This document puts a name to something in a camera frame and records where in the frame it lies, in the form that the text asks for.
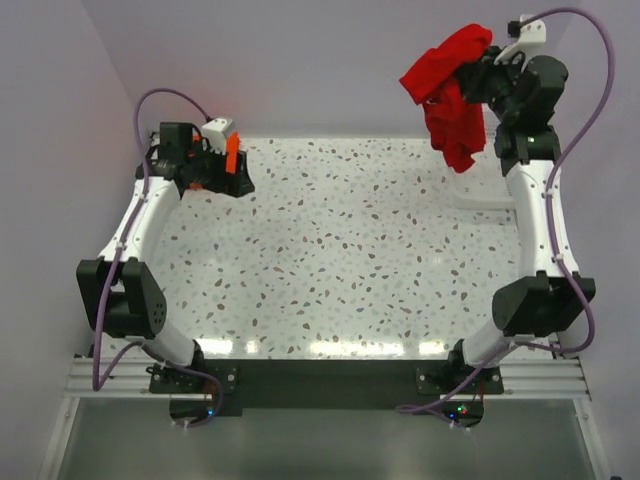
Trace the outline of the red t shirt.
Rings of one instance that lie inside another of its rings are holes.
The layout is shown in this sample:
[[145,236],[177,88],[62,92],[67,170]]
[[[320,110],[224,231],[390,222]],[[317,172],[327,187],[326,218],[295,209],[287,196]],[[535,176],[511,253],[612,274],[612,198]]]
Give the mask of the red t shirt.
[[455,71],[479,60],[492,40],[489,29],[469,24],[428,49],[399,79],[414,104],[423,108],[432,148],[457,174],[474,165],[473,155],[484,149],[486,133],[482,107],[463,98]]

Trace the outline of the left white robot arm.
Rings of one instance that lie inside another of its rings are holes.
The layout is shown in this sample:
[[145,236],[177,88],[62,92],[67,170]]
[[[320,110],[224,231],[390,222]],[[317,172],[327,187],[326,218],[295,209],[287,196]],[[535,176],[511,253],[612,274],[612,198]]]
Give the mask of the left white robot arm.
[[135,173],[131,201],[115,234],[93,260],[76,269],[88,322],[96,336],[137,343],[167,363],[185,392],[200,390],[207,368],[197,345],[174,327],[150,263],[160,235],[184,194],[200,189],[240,198],[251,194],[247,154],[231,119],[201,127],[163,122]]

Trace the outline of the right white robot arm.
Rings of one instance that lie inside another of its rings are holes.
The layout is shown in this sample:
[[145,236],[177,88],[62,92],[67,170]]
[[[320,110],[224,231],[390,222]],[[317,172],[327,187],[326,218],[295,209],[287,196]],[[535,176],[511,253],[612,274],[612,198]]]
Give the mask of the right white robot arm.
[[455,72],[463,98],[486,105],[499,124],[494,149],[514,201],[519,273],[498,289],[491,318],[449,352],[448,386],[469,392],[482,368],[494,368],[518,347],[567,330],[596,293],[569,244],[560,191],[561,147],[550,120],[569,73],[559,60],[491,46]]

